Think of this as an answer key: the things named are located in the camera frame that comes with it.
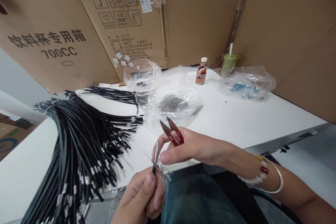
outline bundle of black cables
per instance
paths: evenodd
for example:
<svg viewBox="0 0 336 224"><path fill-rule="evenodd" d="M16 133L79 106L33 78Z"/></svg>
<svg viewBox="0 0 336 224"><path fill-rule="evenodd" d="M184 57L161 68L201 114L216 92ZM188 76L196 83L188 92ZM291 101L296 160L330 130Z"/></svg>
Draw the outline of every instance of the bundle of black cables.
<svg viewBox="0 0 336 224"><path fill-rule="evenodd" d="M99 189L105 184L115 187L113 166L117 163L123 168L118 156L131 148L129 133L143 123L142 117L102 113L73 91L65 94L68 100L52 98L35 105L55 121L58 138L51 164L22 224L83 224L81 201L88 204L94 195L103 201Z"/></svg>
<svg viewBox="0 0 336 224"><path fill-rule="evenodd" d="M135 98L135 92L130 91L123 91L119 89L111 89L107 87L97 87L90 85L86 89L83 89L85 92L83 93L92 93L96 94L102 97L105 97L110 100L115 100L122 103L127 104L134 104L137 107L137 114L139 112L139 106L137 104L136 98ZM147 92L138 92L137 96L146 96Z"/></svg>

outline plastic bag of blue parts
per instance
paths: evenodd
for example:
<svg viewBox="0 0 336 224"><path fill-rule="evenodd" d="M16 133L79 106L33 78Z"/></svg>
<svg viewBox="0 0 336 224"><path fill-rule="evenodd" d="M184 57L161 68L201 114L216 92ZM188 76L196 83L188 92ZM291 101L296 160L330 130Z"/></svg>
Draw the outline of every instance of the plastic bag of blue parts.
<svg viewBox="0 0 336 224"><path fill-rule="evenodd" d="M276 86L275 79L262 66L241 66L222 74L221 86L245 100L263 100Z"/></svg>

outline thread snips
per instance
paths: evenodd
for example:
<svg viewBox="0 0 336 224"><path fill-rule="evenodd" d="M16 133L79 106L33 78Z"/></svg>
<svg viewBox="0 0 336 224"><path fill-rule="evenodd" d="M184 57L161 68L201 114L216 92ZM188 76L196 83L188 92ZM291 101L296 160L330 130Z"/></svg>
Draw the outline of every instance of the thread snips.
<svg viewBox="0 0 336 224"><path fill-rule="evenodd" d="M167 120L168 120L168 123L169 123L169 126L170 128L168 128L167 125L165 125L161 120L160 120L160 123L161 123L161 127L164 131L164 133L167 135L167 137L170 139L170 141L174 144L174 146L179 146L181 144L184 144L184 138L182 136L182 133L181 131L178 129L178 127L176 126L175 123L173 123L173 121L171 119L169 119L169 117L167 117ZM172 136L172 131L175 131L177 133L177 135L179 136L180 138L180 141L178 139L174 139L173 136Z"/></svg>

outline fingernail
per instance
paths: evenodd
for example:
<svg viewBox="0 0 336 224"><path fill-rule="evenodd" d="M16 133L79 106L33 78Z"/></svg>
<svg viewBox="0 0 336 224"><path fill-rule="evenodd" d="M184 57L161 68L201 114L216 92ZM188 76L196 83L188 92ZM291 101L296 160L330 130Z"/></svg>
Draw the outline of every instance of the fingernail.
<svg viewBox="0 0 336 224"><path fill-rule="evenodd" d="M169 155L167 152L162 152L160 158L163 164L167 164L169 162Z"/></svg>
<svg viewBox="0 0 336 224"><path fill-rule="evenodd" d="M147 184L152 184L153 179L154 179L154 174L152 172L148 173L146 177Z"/></svg>

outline red bead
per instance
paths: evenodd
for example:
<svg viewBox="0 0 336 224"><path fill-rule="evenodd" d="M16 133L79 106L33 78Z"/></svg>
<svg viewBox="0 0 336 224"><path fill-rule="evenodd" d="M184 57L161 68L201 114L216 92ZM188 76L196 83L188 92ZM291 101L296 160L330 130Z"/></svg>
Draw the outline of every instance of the red bead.
<svg viewBox="0 0 336 224"><path fill-rule="evenodd" d="M268 173L269 173L269 170L268 170L266 167L264 167L264 166L262 166L262 167L260 168L260 170L261 170L263 173L265 173L265 174L268 174Z"/></svg>

